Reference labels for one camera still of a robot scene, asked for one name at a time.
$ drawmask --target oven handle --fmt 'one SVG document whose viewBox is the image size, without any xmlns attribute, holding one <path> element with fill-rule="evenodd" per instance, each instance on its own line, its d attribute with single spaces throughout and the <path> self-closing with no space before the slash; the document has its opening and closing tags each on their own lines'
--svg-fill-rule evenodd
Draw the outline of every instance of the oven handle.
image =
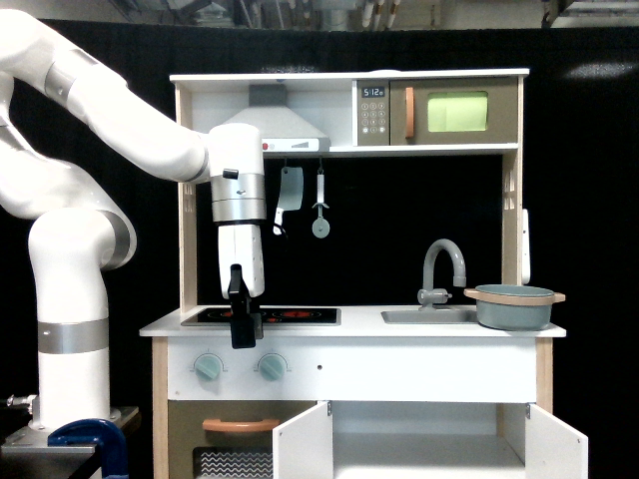
<svg viewBox="0 0 639 479">
<path fill-rule="evenodd" d="M 256 422 L 223 422 L 222 419 L 205 419 L 202 428 L 212 432 L 264 432 L 280 425 L 279 419 L 263 419 Z"/>
<path fill-rule="evenodd" d="M 406 88 L 406 137 L 415 135 L 415 93 L 412 87 Z"/>
</svg>

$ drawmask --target gray pot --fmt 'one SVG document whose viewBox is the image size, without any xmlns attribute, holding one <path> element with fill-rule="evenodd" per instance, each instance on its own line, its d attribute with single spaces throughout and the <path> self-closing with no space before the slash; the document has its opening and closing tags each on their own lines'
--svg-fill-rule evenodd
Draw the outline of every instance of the gray pot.
<svg viewBox="0 0 639 479">
<path fill-rule="evenodd" d="M 543 329 L 550 322 L 552 304 L 566 300 L 560 292 L 514 284 L 485 284 L 463 293 L 477 300 L 480 324 L 507 331 Z"/>
</svg>

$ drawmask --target microwave window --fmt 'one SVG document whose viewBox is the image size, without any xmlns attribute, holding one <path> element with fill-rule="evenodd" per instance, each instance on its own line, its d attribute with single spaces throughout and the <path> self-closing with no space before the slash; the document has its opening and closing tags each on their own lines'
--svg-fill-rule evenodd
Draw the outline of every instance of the microwave window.
<svg viewBox="0 0 639 479">
<path fill-rule="evenodd" d="M 428 95 L 430 132 L 484 132 L 488 128 L 488 92 Z"/>
<path fill-rule="evenodd" d="M 385 87 L 365 87 L 361 89 L 362 98 L 382 98 L 385 95 Z"/>
</svg>

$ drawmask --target white countertop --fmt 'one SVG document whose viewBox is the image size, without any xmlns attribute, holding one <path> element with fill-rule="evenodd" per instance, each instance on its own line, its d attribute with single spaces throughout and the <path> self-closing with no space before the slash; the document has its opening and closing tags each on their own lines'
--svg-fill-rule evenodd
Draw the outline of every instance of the white countertop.
<svg viewBox="0 0 639 479">
<path fill-rule="evenodd" d="M 141 336 L 231 336 L 227 325 L 182 326 L 181 323 L 208 307 L 200 305 L 187 312 L 176 309 L 140 330 Z M 382 311 L 404 311 L 419 308 L 418 304 L 394 306 L 301 306 L 337 307 L 341 310 L 339 325 L 265 324 L 265 337 L 565 337 L 566 330 L 549 324 L 541 331 L 502 331 L 472 324 L 387 324 Z"/>
</svg>

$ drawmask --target stove knob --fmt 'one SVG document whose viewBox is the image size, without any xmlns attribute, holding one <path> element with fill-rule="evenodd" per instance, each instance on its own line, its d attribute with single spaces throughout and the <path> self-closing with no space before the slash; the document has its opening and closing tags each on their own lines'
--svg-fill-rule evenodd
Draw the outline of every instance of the stove knob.
<svg viewBox="0 0 639 479">
<path fill-rule="evenodd" d="M 222 371 L 222 361 L 214 354 L 203 354 L 195 363 L 196 374 L 205 381 L 215 381 Z"/>
<path fill-rule="evenodd" d="M 267 354 L 260 359 L 258 370 L 266 381 L 277 381 L 287 372 L 287 362 L 279 354 Z"/>
</svg>

